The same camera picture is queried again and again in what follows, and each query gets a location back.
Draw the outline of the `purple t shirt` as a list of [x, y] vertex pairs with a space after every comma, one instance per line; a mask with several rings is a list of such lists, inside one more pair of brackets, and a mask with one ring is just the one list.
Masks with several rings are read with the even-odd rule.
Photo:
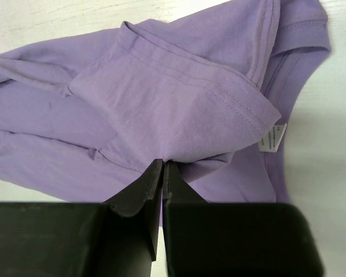
[[283, 143], [330, 52], [319, 1], [229, 1], [0, 54], [0, 179], [104, 201], [154, 159], [211, 202], [286, 202]]

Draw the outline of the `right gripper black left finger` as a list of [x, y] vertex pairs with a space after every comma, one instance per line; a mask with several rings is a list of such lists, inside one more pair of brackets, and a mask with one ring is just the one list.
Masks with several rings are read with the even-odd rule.
[[103, 203], [0, 203], [0, 276], [149, 276], [163, 161]]

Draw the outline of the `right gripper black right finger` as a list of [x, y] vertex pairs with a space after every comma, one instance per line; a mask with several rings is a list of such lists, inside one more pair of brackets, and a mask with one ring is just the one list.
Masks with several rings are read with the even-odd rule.
[[309, 224], [293, 205], [209, 203], [164, 166], [169, 276], [323, 276]]

